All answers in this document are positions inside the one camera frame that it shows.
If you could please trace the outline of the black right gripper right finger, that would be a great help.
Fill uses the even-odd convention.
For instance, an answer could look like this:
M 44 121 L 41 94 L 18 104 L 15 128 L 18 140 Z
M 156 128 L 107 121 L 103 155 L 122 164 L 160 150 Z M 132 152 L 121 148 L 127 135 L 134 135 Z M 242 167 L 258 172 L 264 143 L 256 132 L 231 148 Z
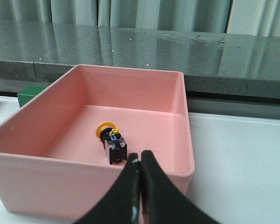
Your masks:
M 183 195 L 152 151 L 141 153 L 141 199 L 145 224 L 217 224 Z

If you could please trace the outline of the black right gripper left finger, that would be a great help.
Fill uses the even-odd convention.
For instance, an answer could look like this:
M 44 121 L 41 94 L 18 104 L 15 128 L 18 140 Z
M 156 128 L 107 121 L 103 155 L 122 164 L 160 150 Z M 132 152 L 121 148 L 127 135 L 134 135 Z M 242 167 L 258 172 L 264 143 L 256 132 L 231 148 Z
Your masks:
M 137 224 L 140 211 L 140 160 L 129 154 L 117 180 L 76 224 Z

